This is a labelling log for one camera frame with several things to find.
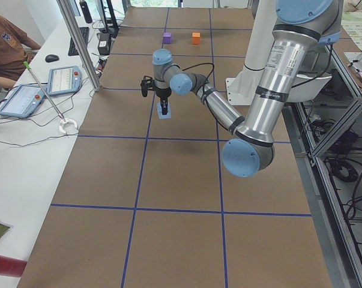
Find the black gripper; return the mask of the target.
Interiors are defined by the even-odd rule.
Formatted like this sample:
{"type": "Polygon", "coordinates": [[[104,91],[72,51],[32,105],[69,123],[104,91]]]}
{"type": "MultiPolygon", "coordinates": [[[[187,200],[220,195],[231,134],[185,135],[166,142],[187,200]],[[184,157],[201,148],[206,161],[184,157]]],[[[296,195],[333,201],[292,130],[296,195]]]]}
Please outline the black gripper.
{"type": "Polygon", "coordinates": [[[168,88],[155,88],[155,94],[160,98],[160,114],[170,116],[170,102],[167,99],[170,97],[170,87],[168,88]]]}

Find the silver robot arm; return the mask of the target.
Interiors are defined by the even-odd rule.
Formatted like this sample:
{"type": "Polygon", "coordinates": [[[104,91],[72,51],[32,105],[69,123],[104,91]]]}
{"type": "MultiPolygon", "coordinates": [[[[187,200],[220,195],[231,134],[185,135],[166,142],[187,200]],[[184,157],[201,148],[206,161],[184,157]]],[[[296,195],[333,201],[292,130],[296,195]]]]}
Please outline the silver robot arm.
{"type": "Polygon", "coordinates": [[[272,133],[285,103],[304,100],[291,89],[307,52],[339,39],[342,8],[342,1],[254,1],[243,70],[227,80],[227,97],[207,76],[180,69],[166,49],[153,53],[154,75],[142,80],[142,93],[156,93],[161,115],[168,112],[171,93],[194,93],[233,135],[222,152],[225,168],[238,177],[252,176],[274,158],[272,133]]]}

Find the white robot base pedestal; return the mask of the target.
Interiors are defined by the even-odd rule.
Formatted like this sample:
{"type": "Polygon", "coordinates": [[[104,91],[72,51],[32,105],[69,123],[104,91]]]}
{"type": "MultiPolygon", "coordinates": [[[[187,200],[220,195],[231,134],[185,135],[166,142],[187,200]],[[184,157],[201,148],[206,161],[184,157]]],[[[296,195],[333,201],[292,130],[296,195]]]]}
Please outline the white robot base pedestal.
{"type": "MultiPolygon", "coordinates": [[[[268,55],[274,43],[272,30],[277,20],[276,1],[253,1],[255,22],[244,60],[243,70],[235,78],[226,79],[228,101],[232,105],[250,105],[259,84],[268,55]]],[[[315,79],[310,72],[299,72],[289,93],[289,103],[314,99],[330,81],[331,74],[324,73],[315,79]]]]}

